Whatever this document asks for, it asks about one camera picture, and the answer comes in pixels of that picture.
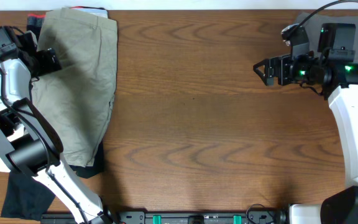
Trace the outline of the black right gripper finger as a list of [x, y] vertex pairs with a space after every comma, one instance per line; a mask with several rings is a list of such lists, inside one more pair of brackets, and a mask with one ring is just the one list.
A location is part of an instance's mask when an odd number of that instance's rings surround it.
[[268, 58], [261, 60], [260, 62], [257, 62], [256, 64], [253, 65], [253, 71], [254, 72], [261, 72], [261, 70], [259, 70], [260, 67], [269, 67], [269, 63], [270, 60]]
[[254, 67], [254, 72], [260, 77], [265, 86], [273, 85], [274, 75], [270, 71], [270, 67]]

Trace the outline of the khaki green shorts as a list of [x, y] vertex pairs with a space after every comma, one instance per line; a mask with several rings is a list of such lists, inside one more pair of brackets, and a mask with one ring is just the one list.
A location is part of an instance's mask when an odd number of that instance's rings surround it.
[[49, 11], [38, 49], [53, 49], [62, 68], [34, 83], [33, 104], [56, 130], [67, 163], [92, 166], [114, 106], [117, 22], [77, 9]]

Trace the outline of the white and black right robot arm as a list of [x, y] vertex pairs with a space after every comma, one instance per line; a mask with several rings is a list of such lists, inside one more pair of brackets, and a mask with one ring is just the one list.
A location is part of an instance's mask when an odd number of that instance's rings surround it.
[[345, 189], [321, 204], [293, 204], [288, 223], [358, 223], [358, 64], [320, 60], [308, 55], [264, 59], [253, 70], [267, 86], [298, 84], [303, 88], [321, 85], [341, 140], [345, 163]]

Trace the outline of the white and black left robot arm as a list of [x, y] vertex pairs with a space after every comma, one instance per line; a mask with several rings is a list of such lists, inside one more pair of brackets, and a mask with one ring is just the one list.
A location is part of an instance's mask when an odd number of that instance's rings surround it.
[[30, 100], [32, 79], [59, 70], [53, 49], [0, 47], [0, 158], [10, 171], [48, 188], [76, 223], [114, 223], [101, 198], [64, 160], [60, 137]]

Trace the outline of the white garment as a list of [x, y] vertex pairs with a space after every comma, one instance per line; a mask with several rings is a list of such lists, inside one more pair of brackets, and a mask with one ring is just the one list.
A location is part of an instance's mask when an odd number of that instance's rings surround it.
[[[7, 140], [9, 142], [12, 142], [16, 139], [19, 139], [25, 134], [25, 132], [26, 132], [25, 127], [21, 126], [17, 130], [15, 130], [14, 133], [7, 138]], [[9, 173], [10, 171], [11, 171], [10, 168], [8, 168], [8, 166], [5, 165], [5, 163], [0, 158], [0, 172]]]

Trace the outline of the black pants with red waistband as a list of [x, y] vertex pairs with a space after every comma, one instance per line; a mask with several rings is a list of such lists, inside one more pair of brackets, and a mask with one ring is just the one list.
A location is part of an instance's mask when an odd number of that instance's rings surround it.
[[[71, 165], [70, 167], [78, 177], [89, 179], [104, 171], [103, 159], [103, 143], [99, 143], [92, 166]], [[1, 217], [39, 221], [54, 199], [55, 195], [41, 183], [24, 174], [11, 172]]]

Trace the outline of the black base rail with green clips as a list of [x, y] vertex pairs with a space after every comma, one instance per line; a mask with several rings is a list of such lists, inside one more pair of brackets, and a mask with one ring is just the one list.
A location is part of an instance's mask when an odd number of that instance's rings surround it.
[[278, 224], [288, 223], [283, 211], [261, 208], [244, 213], [149, 213], [121, 212], [119, 222], [125, 224]]

